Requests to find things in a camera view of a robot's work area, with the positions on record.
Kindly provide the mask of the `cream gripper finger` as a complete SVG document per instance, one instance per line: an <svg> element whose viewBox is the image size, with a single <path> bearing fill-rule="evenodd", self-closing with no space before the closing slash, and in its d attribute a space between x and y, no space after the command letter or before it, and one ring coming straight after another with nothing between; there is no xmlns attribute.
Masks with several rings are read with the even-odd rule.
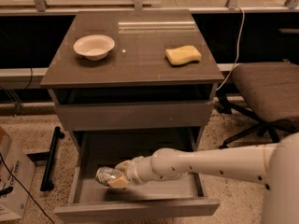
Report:
<svg viewBox="0 0 299 224"><path fill-rule="evenodd" d="M122 171L122 172L125 172L126 169L127 169L128 166L129 166L130 162L131 162L130 160L122 161L122 162L120 162L119 164L117 164L117 165L115 166L115 168L116 168L117 170L120 170L120 171Z"/></svg>
<svg viewBox="0 0 299 224"><path fill-rule="evenodd" d="M112 176L108 181L107 181L108 185L112 188L115 189L125 189L128 184L129 181L128 179L121 175L121 176Z"/></svg>

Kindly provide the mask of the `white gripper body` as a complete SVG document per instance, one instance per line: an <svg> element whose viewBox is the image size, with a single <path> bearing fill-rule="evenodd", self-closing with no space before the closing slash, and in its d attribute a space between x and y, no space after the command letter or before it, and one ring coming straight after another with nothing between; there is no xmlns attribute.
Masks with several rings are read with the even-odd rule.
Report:
<svg viewBox="0 0 299 224"><path fill-rule="evenodd" d="M138 172L138 165L143 160L144 160L144 157L143 156L139 156L139 157L133 158L127 164L127 167L125 169L125 174L126 174L126 177L127 177L128 181L132 185L137 186L137 185L143 185L143 184L145 184L145 181L143 181L141 179L141 177L139 175L139 172Z"/></svg>

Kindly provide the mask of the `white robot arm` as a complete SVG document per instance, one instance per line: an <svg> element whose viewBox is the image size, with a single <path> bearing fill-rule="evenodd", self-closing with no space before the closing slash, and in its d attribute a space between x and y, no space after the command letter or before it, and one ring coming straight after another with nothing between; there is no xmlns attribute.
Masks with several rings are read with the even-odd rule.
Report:
<svg viewBox="0 0 299 224"><path fill-rule="evenodd" d="M185 173L222 176L264 185L262 224L299 224L299 134L276 144L196 152L162 148L121 163L108 184L175 179Z"/></svg>

